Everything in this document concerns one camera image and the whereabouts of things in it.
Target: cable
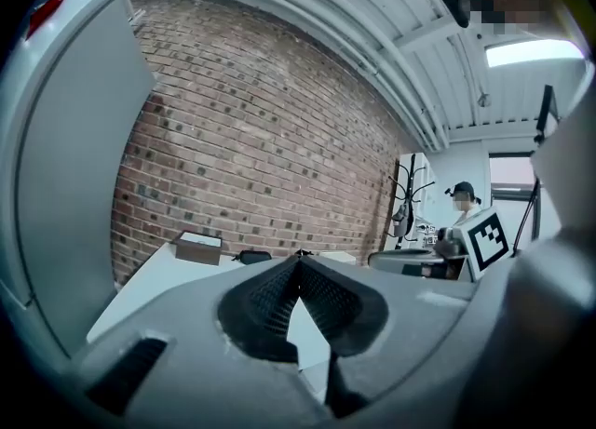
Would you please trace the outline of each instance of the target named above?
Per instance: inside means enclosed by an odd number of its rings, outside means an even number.
[[[520,244],[520,239],[522,238],[523,227],[525,226],[525,223],[528,220],[528,216],[530,215],[530,210],[532,209],[532,206],[534,205],[534,201],[536,200],[536,197],[538,196],[538,189],[540,189],[540,179],[536,178],[536,181],[534,184],[534,189],[532,190],[532,193],[530,194],[530,201],[528,202],[528,207],[525,209],[525,212],[523,213],[523,218],[521,219],[520,228],[518,229],[518,234],[515,236],[515,242],[513,243],[513,253],[511,255],[512,257],[515,257],[516,254],[518,253],[518,245]]]

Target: red brick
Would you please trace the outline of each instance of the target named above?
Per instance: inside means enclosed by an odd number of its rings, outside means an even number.
[[[383,99],[313,39],[245,7],[132,1],[147,10],[137,38],[157,84],[115,189],[118,281],[182,229],[219,233],[226,253],[366,261],[392,206],[378,177],[413,150]]]

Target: black slot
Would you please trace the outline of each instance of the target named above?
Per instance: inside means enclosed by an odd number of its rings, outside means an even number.
[[[155,338],[137,342],[87,390],[95,404],[120,416],[168,344]]]

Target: gray plastic housing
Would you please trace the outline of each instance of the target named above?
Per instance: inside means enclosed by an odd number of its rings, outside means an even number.
[[[386,325],[372,345],[338,361],[348,390],[371,402],[342,423],[361,427],[416,421],[420,426],[437,415],[453,417],[494,326],[508,272],[491,272],[476,286],[314,260],[377,290],[389,307]],[[130,400],[125,425],[333,425],[338,420],[306,390],[296,365],[248,357],[217,321],[217,305],[227,290],[282,261],[255,263],[163,293],[78,355],[68,379],[86,391],[140,338],[157,337],[168,347]],[[391,411],[383,410],[386,405]]]

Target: black cap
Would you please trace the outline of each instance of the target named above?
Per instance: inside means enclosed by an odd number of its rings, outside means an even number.
[[[475,197],[474,187],[467,181],[457,183],[454,187],[454,194],[455,193],[468,193],[472,199]]]

